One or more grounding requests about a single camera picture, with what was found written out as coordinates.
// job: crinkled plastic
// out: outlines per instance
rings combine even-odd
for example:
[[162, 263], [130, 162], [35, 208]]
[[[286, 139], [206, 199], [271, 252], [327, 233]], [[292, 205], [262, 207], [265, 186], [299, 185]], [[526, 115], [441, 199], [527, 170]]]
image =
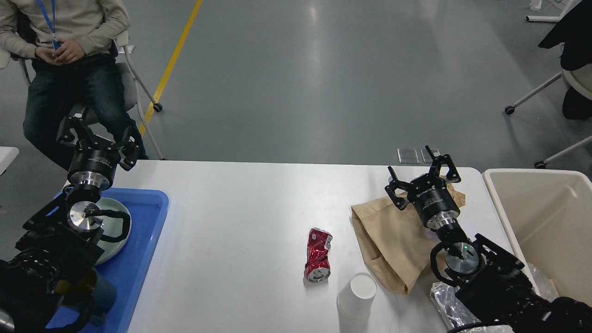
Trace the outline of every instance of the crinkled plastic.
[[[437, 282], [432, 285], [432, 291], [430, 292], [432, 303], [434, 303], [436, 309], [438, 309], [438, 312], [442, 316], [448, 329], [479, 321], [477, 317], [475, 317], [471, 311], [469, 311], [461, 301], [454, 296], [454, 293], [457, 290], [458, 287], [451, 287], [445, 283]], [[513, 333], [512, 328], [507, 325], [478, 327], [467, 329], [463, 332]]]
[[540, 296], [548, 300], [549, 302], [553, 302], [553, 300], [559, 297], [559, 294], [557, 293], [557, 289], [555, 289], [553, 282], [551, 282], [547, 278], [545, 273], [543, 273], [540, 269], [536, 268], [536, 266], [529, 262], [527, 263], [527, 265], [530, 269], [530, 272], [532, 273], [534, 283], [539, 288]]

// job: chair leg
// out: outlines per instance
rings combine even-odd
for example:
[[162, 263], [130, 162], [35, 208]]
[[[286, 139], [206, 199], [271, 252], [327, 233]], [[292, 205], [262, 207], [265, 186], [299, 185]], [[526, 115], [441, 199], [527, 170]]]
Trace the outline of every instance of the chair leg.
[[126, 55], [127, 64], [130, 67], [131, 73], [134, 75], [134, 80], [136, 80], [136, 82], [138, 82], [140, 84], [140, 86], [142, 87], [142, 89], [144, 90], [144, 92], [146, 93], [146, 95], [148, 96], [148, 98], [152, 102], [152, 105], [154, 106], [154, 110], [156, 112], [161, 112], [162, 111], [162, 104], [156, 102], [156, 100], [154, 99], [154, 97], [150, 94], [150, 92], [148, 91], [148, 89], [144, 85], [144, 82], [142, 82], [142, 80], [138, 76], [138, 73], [136, 72], [136, 69], [134, 68], [133, 63], [131, 62], [130, 51], [127, 48], [127, 46], [124, 46], [123, 47], [123, 51], [124, 51], [124, 53]]
[[590, 141], [592, 141], [592, 135], [591, 135], [591, 136], [589, 136], [589, 137], [587, 137], [587, 138], [585, 138], [584, 140], [582, 140], [582, 141], [580, 141], [580, 142], [578, 142], [578, 143], [575, 143], [575, 144], [573, 144], [573, 145], [571, 145], [571, 146], [569, 146], [569, 147], [565, 148], [564, 150], [562, 150], [562, 151], [560, 151], [560, 152], [556, 153], [555, 155], [553, 155], [553, 156], [551, 156], [551, 157], [549, 157], [549, 158], [546, 158], [546, 159], [544, 159], [544, 160], [542, 160], [542, 161], [537, 161], [537, 162], [535, 163], [535, 168], [537, 168], [537, 169], [544, 169], [544, 168], [545, 168], [545, 166], [547, 165], [547, 163], [549, 163], [550, 161], [553, 161], [553, 160], [554, 160], [554, 159], [556, 159], [557, 157], [559, 157], [559, 156], [561, 156], [561, 155], [564, 155], [564, 154], [566, 154], [566, 153], [568, 153], [568, 152], [571, 152], [571, 151], [572, 151], [572, 150], [574, 150], [575, 148], [578, 148], [579, 146], [585, 145], [586, 143], [588, 143], [588, 142], [590, 142]]
[[512, 113], [514, 113], [514, 109], [517, 108], [518, 105], [521, 105], [522, 103], [526, 102], [528, 99], [530, 99], [534, 95], [538, 94], [539, 91], [545, 89], [546, 87], [550, 86], [551, 83], [557, 81], [560, 77], [561, 77], [561, 72], [555, 74], [552, 78], [550, 78], [547, 81], [545, 81], [542, 85], [536, 87], [535, 90], [533, 90], [532, 92], [530, 92], [526, 96], [524, 96], [521, 99], [519, 99], [518, 102], [516, 102], [516, 103], [514, 103], [512, 105], [508, 105], [504, 109], [504, 111], [506, 112], [506, 114], [512, 114]]
[[161, 161], [164, 160], [165, 158], [162, 156], [162, 153], [160, 152], [160, 148], [158, 148], [158, 144], [156, 143], [156, 140], [154, 139], [154, 136], [152, 135], [152, 131], [150, 130], [150, 127], [148, 126], [148, 122], [146, 121], [146, 118], [144, 118], [144, 113], [142, 112], [142, 104], [140, 102], [140, 88], [138, 88], [137, 81], [136, 81], [136, 108], [138, 109], [138, 114], [140, 115], [140, 120], [142, 121], [142, 124], [144, 124], [144, 128], [146, 129], [146, 133], [148, 134], [148, 138], [150, 139], [150, 142], [152, 142], [152, 146], [154, 146], [154, 149], [156, 150], [156, 155], [158, 156], [158, 159], [160, 159]]

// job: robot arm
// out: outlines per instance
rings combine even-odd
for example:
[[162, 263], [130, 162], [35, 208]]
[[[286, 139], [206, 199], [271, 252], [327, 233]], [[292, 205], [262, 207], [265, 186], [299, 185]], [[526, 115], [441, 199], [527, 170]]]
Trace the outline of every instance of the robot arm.
[[[0, 260], [0, 332], [78, 332], [94, 308], [92, 296], [78, 319], [63, 328], [47, 330], [64, 296], [56, 293], [58, 281], [78, 283], [104, 252], [99, 240], [118, 242], [128, 235], [130, 216], [100, 210], [101, 191], [113, 184], [115, 169], [131, 169], [139, 146], [131, 137], [117, 143], [94, 135], [82, 120], [67, 117], [58, 141], [72, 147], [75, 155], [68, 172], [70, 185], [23, 226], [27, 233], [17, 242], [20, 250], [11, 261]], [[103, 235], [100, 216], [123, 220], [121, 235]]]
[[[480, 234], [474, 241], [467, 238], [456, 219], [460, 209], [446, 188], [449, 182], [460, 182], [458, 171], [449, 155], [434, 156], [426, 149], [432, 157], [430, 171], [407, 183], [398, 180], [389, 166], [392, 179], [385, 190], [398, 209], [413, 204], [424, 227], [437, 234], [440, 243], [430, 254], [436, 278], [459, 287], [456, 298], [481, 320], [481, 326], [510, 325], [514, 332], [592, 332], [591, 307], [568, 297], [552, 303], [541, 298], [514, 255]], [[449, 167], [446, 178], [440, 177], [443, 165]], [[396, 189], [406, 190], [407, 198], [397, 197]], [[441, 275], [436, 264], [442, 250], [449, 278]]]

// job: white plate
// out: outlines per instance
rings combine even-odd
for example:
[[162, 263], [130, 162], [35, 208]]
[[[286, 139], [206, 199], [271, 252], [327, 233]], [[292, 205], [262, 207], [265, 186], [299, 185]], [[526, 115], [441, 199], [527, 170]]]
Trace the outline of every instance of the white plate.
[[[126, 212], [127, 214], [130, 214], [130, 211], [119, 201], [111, 199], [111, 198], [101, 198], [97, 203], [97, 206], [99, 206], [100, 209], [109, 209], [109, 210], [117, 210], [119, 212]], [[114, 219], [112, 217], [99, 217], [101, 219], [103, 219], [103, 225], [102, 228], [105, 231], [103, 234], [107, 235], [107, 236], [111, 236], [111, 237], [117, 237], [119, 235], [121, 235], [121, 224], [122, 224], [122, 220], [121, 219]], [[104, 249], [105, 252], [101, 255], [101, 257], [99, 258], [99, 260], [96, 262], [95, 265], [98, 264], [102, 264], [103, 262], [106, 262], [107, 260], [109, 260], [111, 257], [113, 257], [115, 254], [117, 254], [117, 252], [119, 252], [121, 250], [121, 248], [123, 247], [123, 245], [126, 244], [127, 239], [130, 237], [130, 234], [127, 234], [127, 237], [121, 241], [121, 242], [117, 242], [117, 243], [109, 243], [109, 242], [105, 242], [105, 241], [99, 241], [97, 243], [97, 245]]]

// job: beige bin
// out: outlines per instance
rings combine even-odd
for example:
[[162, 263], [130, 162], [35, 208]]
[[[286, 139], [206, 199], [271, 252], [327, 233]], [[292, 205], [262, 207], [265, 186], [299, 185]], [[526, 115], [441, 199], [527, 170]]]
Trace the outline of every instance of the beige bin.
[[540, 169], [489, 169], [483, 179], [516, 256], [545, 273], [560, 296], [592, 305], [590, 180]]

